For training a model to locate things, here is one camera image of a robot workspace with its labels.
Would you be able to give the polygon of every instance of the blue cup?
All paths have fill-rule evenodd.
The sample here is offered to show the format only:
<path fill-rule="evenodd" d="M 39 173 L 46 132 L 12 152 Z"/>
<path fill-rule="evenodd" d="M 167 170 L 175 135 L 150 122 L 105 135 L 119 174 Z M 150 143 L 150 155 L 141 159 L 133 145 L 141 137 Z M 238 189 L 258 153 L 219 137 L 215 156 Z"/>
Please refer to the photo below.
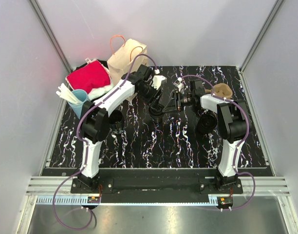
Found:
<path fill-rule="evenodd" d="M 77 104 L 77 105 L 74 105 L 74 104 L 71 104 L 71 103 L 68 102 L 68 104 L 70 105 L 70 107 L 72 108 L 72 110 L 74 111 L 76 116 L 78 118 L 81 118 L 81 112 L 82 112 L 83 104 L 89 99 L 89 96 L 82 89 L 75 89 L 75 90 L 72 91 L 72 93 L 77 97 L 77 99 L 79 99 L 81 101 L 81 103 Z"/>

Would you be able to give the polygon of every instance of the orange bag handle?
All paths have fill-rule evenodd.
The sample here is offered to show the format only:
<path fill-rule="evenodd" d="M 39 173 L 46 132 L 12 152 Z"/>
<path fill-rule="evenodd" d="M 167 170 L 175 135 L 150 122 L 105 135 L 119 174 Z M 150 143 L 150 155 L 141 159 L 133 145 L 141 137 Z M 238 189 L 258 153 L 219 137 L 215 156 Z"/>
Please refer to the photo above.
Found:
<path fill-rule="evenodd" d="M 121 37 L 121 38 L 123 38 L 123 40 L 124 40 L 124 45 L 123 45 L 123 46 L 125 46 L 125 43 L 126 43 L 126 40 L 125 40 L 124 36 L 122 36 L 122 35 L 114 35 L 114 36 L 112 36 L 112 37 L 110 38 L 110 48 L 111 48 L 111 50 L 112 50 L 113 55 L 114 55 L 114 49 L 113 49 L 113 47 L 112 47 L 112 45 L 111 45 L 111 41 L 112 41 L 112 39 L 115 38 L 115 37 Z"/>
<path fill-rule="evenodd" d="M 143 51 L 143 50 L 144 50 L 144 48 L 143 48 L 143 47 L 141 47 L 141 46 L 136 46 L 134 49 L 136 49 L 137 47 L 140 47 L 140 48 L 141 48 L 141 51 Z M 130 52 L 130 62 L 131 62 L 131 54 L 132 54 L 132 52 L 133 52 L 133 50 L 134 50 L 134 49 L 132 49 L 132 50 L 131 50 L 131 52 Z"/>

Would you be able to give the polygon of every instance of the paper bag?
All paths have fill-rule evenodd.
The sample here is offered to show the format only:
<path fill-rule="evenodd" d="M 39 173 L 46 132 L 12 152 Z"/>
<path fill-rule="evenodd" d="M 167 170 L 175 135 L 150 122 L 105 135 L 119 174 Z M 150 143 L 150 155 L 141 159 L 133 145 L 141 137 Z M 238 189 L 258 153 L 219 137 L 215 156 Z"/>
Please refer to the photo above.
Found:
<path fill-rule="evenodd" d="M 111 41 L 114 37 L 121 37 L 124 40 L 124 45 L 122 45 L 116 52 L 111 46 Z M 133 39 L 128 39 L 125 41 L 124 37 L 121 35 L 115 35 L 110 39 L 110 48 L 112 49 L 112 56 L 108 59 L 107 64 L 110 72 L 110 76 L 114 85 L 116 85 L 126 74 L 133 62 L 133 59 L 138 54 L 147 54 L 147 46 Z M 148 58 L 145 56 L 140 56 L 136 59 L 131 72 L 138 70 L 140 65 L 147 65 Z"/>

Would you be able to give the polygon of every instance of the white wall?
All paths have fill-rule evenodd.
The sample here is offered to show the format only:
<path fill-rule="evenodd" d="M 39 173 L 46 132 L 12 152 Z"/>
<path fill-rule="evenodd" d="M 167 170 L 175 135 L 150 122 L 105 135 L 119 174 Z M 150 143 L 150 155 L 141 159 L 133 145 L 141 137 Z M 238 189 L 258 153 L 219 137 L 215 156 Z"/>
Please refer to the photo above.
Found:
<path fill-rule="evenodd" d="M 244 74 L 298 213 L 298 0 L 285 1 Z"/>
<path fill-rule="evenodd" d="M 88 56 L 107 60 L 116 34 L 147 44 L 159 65 L 240 66 L 275 0 L 38 2 L 73 67 Z"/>
<path fill-rule="evenodd" d="M 66 75 L 27 0 L 0 0 L 0 234 L 13 233 Z"/>

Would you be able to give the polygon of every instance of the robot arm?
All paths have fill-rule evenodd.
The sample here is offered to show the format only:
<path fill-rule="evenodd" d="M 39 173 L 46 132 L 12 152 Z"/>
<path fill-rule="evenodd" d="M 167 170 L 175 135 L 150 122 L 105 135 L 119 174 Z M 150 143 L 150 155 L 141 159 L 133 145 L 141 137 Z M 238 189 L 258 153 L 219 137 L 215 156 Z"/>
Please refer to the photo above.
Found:
<path fill-rule="evenodd" d="M 90 101 L 84 103 L 81 116 L 98 104 L 98 107 L 84 119 L 80 132 L 82 138 L 89 144 L 86 146 L 84 143 L 81 167 L 81 169 L 84 167 L 84 170 L 79 174 L 78 179 L 88 187 L 93 187 L 92 184 L 96 181 L 100 147 L 110 131 L 111 120 L 114 118 L 115 121 L 116 118 L 112 113 L 126 98 L 138 93 L 138 96 L 149 106 L 149 111 L 156 113 L 157 109 L 161 109 L 159 115 L 163 115 L 159 100 L 163 92 L 162 85 L 167 79 L 157 75 L 150 79 L 151 74 L 152 70 L 149 67 L 141 65 L 137 72 L 131 73 L 126 80 L 123 76 L 122 80 L 103 97 L 94 103 Z M 84 165 L 86 150 L 88 150 L 88 156 L 87 163 Z"/>
<path fill-rule="evenodd" d="M 181 82 L 179 78 L 174 83 L 177 90 L 175 89 L 173 91 L 172 99 L 163 112 L 179 112 L 184 109 L 184 106 L 192 106 L 197 111 L 200 109 L 207 110 L 207 112 L 201 115 L 197 128 L 201 133 L 206 134 L 210 133 L 218 124 L 219 134 L 223 138 L 222 159 L 215 178 L 216 187 L 219 189 L 222 186 L 234 184 L 238 176 L 233 165 L 235 164 L 237 168 L 241 147 L 244 142 L 239 146 L 237 155 L 235 155 L 235 150 L 246 133 L 244 116 L 231 103 L 217 99 L 211 94 L 206 94 L 201 80 L 190 81 L 190 92 L 185 95 L 182 92 L 183 86 Z M 243 100 L 237 100 L 236 103 L 244 110 L 246 116 L 249 117 L 245 102 Z"/>

